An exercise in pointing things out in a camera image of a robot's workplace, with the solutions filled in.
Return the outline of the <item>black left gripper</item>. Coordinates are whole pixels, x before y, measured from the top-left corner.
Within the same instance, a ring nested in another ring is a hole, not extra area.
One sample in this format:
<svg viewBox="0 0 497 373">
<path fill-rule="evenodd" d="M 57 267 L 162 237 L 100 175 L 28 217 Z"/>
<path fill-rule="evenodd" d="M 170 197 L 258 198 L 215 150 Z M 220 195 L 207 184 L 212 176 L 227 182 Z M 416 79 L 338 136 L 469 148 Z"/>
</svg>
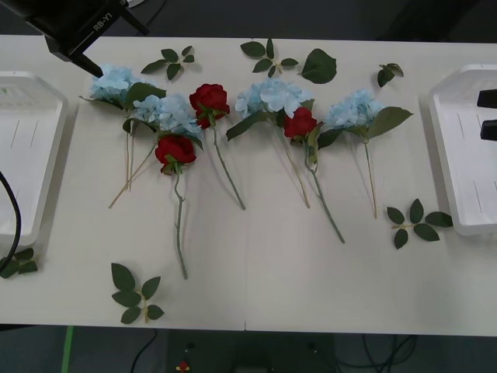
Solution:
<svg viewBox="0 0 497 373">
<path fill-rule="evenodd" d="M 52 54 L 92 76 L 103 71 L 85 50 L 121 16 L 139 35 L 149 34 L 126 1 L 11 1 L 9 10 L 45 36 Z"/>
</svg>

